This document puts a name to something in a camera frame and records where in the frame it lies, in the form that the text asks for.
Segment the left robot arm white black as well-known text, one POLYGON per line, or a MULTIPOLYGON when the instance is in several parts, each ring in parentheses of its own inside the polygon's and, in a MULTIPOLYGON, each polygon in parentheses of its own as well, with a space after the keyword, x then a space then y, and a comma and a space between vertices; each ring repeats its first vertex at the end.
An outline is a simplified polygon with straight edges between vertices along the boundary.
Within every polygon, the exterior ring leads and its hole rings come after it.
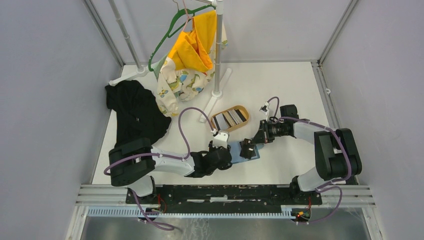
POLYGON ((208 150, 189 152, 187 156, 167 152, 141 138, 115 147, 108 153, 109 165, 103 173, 114 187, 126 187, 145 204, 153 203, 157 190, 151 172, 177 174, 186 178, 203 178, 216 170, 227 170, 232 164, 231 146, 216 145, 212 140, 208 150))

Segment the oval wooden card tray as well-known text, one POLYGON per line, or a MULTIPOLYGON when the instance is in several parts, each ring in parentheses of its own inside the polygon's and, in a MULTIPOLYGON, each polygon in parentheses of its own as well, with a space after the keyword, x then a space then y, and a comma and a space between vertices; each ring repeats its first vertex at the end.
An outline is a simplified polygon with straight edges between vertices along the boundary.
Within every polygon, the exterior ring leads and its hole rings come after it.
MULTIPOLYGON (((221 111, 217 114, 220 114, 220 113, 223 113, 223 115, 224 115, 224 117, 225 117, 225 119, 226 119, 226 121, 229 125, 229 128, 227 130, 224 130, 226 132, 232 132, 232 131, 235 131, 235 130, 245 126, 250 119, 249 112, 242 105, 236 105, 236 106, 230 107, 229 109, 221 111)), ((213 117, 215 115, 213 115, 210 118, 210 121, 211 121, 212 125, 216 128, 215 123, 213 121, 213 117)))

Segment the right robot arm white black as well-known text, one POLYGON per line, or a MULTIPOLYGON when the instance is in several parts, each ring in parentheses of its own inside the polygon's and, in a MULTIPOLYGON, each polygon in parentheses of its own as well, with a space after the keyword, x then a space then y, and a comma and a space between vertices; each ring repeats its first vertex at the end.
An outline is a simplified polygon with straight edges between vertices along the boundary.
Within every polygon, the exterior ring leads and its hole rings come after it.
POLYGON ((259 145, 270 144, 277 137, 290 136, 312 144, 315 166, 292 179, 288 196, 293 203, 302 204, 309 198, 309 192, 323 192, 326 186, 362 172, 359 151, 349 128, 333 129, 301 119, 294 104, 283 105, 279 110, 279 118, 261 120, 254 137, 239 144, 239 155, 251 160, 258 155, 259 145))

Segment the blue card holder wallet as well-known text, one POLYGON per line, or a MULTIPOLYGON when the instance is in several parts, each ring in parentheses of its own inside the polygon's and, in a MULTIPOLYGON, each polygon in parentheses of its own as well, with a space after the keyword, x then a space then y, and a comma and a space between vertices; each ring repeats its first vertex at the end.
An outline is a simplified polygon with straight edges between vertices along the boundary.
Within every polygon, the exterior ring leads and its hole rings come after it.
POLYGON ((229 143, 231 163, 240 164, 260 158, 259 150, 264 144, 244 144, 244 141, 233 141, 229 143))

